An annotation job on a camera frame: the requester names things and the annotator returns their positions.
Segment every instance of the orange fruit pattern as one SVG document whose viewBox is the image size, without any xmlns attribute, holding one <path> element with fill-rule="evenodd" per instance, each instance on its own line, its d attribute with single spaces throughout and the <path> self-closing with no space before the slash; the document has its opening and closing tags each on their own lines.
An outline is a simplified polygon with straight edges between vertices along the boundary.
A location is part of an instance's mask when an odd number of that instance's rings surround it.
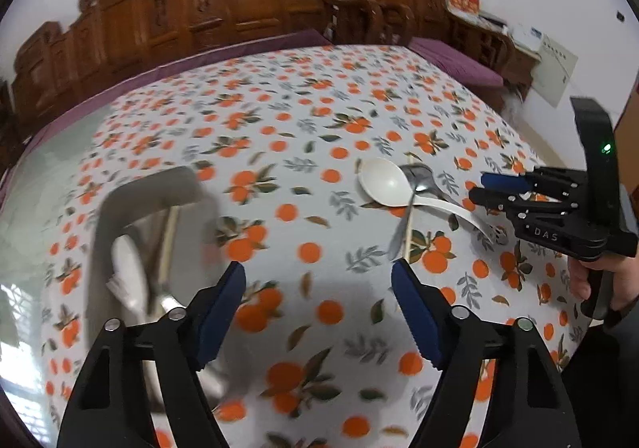
<svg viewBox="0 0 639 448">
<path fill-rule="evenodd" d="M 246 407 L 241 400 L 221 404 L 213 412 L 215 418 L 222 422 L 235 422 L 246 417 Z"/>
<path fill-rule="evenodd" d="M 399 359 L 399 371 L 405 376 L 419 374 L 424 367 L 424 360 L 418 352 L 409 352 Z"/>
<path fill-rule="evenodd" d="M 364 437 L 371 431 L 371 424 L 363 415 L 353 415 L 344 421 L 342 433 L 353 439 Z"/>
<path fill-rule="evenodd" d="M 265 443 L 265 427 L 246 428 L 265 413 L 268 431 L 290 446 L 302 437 L 291 435 L 299 416 L 335 418 L 325 439 L 305 435 L 302 448 L 366 444 L 378 435 L 380 446 L 393 446 L 401 438 L 392 435 L 414 435 L 413 421 L 386 424 L 379 411 L 400 417 L 414 389 L 437 381 L 388 291 L 384 249 L 405 209 L 380 208 L 359 190 L 368 159 L 428 164 L 444 192 L 503 232 L 490 249 L 461 218 L 415 212 L 411 266 L 448 303 L 497 323 L 531 317 L 560 367 L 579 327 L 586 330 L 564 285 L 566 257 L 517 240 L 503 215 L 468 195 L 483 171 L 532 170 L 536 155 L 471 92 L 405 48 L 239 57 L 135 89 L 112 108 L 46 248 L 44 386 L 61 416 L 89 341 L 85 284 L 100 205 L 122 183 L 183 165 L 219 212 L 204 226 L 194 262 L 235 260 L 247 274 L 229 335 L 241 336 L 264 385 L 214 412 L 234 446 Z M 492 367 L 484 364 L 475 391 L 484 406 Z M 167 422 L 154 420 L 159 444 L 174 446 Z M 468 432 L 481 426 L 471 418 Z M 468 433 L 461 446 L 477 442 Z"/>
<path fill-rule="evenodd" d="M 335 325 L 340 323 L 344 317 L 344 308 L 334 300 L 324 300 L 317 307 L 317 318 L 322 324 Z"/>
</svg>

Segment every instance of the human hand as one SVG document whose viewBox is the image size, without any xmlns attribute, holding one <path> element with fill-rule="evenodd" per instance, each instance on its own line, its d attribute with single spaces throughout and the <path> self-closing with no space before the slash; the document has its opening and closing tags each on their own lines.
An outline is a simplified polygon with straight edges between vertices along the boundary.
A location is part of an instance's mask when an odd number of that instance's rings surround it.
<svg viewBox="0 0 639 448">
<path fill-rule="evenodd" d="M 613 311 L 623 309 L 639 297 L 639 250 L 637 256 L 633 258 L 607 253 L 592 263 L 568 258 L 570 292 L 583 300 L 590 297 L 589 270 L 605 270 L 614 273 L 613 293 L 610 300 L 610 308 Z"/>
</svg>

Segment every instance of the stainless steel spoon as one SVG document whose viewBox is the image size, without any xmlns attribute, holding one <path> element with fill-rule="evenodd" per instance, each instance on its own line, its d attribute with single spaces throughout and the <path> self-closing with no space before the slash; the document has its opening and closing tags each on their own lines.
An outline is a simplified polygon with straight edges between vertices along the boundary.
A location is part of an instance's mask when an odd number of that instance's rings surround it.
<svg viewBox="0 0 639 448">
<path fill-rule="evenodd" d="M 409 176 L 413 178 L 413 183 L 418 196 L 431 194 L 432 196 L 439 197 L 445 201 L 458 204 L 457 201 L 437 186 L 435 175 L 428 165 L 400 165 L 399 168 L 401 168 L 409 182 Z"/>
</svg>

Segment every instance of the purple cushion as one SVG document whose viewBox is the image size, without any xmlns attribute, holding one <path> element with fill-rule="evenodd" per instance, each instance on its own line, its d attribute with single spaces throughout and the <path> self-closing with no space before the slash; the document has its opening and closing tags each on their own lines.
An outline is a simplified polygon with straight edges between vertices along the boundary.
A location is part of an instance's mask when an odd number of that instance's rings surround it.
<svg viewBox="0 0 639 448">
<path fill-rule="evenodd" d="M 408 48 L 420 57 L 448 73 L 462 85 L 501 87 L 504 79 L 492 69 L 466 57 L 446 43 L 435 39 L 413 37 Z"/>
</svg>

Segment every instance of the white ceramic spoon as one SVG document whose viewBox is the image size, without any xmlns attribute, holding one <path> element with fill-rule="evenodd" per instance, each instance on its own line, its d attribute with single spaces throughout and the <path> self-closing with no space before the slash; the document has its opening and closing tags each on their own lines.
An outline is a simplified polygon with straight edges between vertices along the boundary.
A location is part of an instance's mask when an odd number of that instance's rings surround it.
<svg viewBox="0 0 639 448">
<path fill-rule="evenodd" d="M 140 253 L 128 235 L 116 237 L 111 245 L 113 276 L 107 281 L 107 288 L 122 305 L 135 316 L 136 325 L 147 323 L 149 291 L 145 268 Z M 162 402 L 162 390 L 155 364 L 143 362 L 145 379 L 158 403 Z"/>
<path fill-rule="evenodd" d="M 393 162 L 383 158 L 373 158 L 362 162 L 359 171 L 359 181 L 366 193 L 384 206 L 407 206 L 413 189 L 405 174 Z M 474 213 L 462 206 L 434 197 L 417 196 L 414 206 L 430 206 L 446 212 L 454 213 L 477 228 L 494 244 L 494 231 Z"/>
<path fill-rule="evenodd" d="M 138 324 L 146 323 L 148 321 L 146 315 L 148 299 L 146 274 L 133 239 L 128 235 L 117 237 L 111 247 L 111 257 L 114 275 L 107 281 L 107 287 L 135 315 Z M 158 301 L 165 313 L 174 307 L 182 307 L 181 303 L 168 293 L 159 295 Z M 160 380 L 155 365 L 151 362 L 145 362 L 145 368 L 155 398 L 158 402 L 162 402 Z M 220 401 L 228 392 L 228 378 L 219 373 L 215 367 L 207 365 L 197 373 L 197 379 L 199 379 L 202 391 L 212 406 L 215 401 Z"/>
</svg>

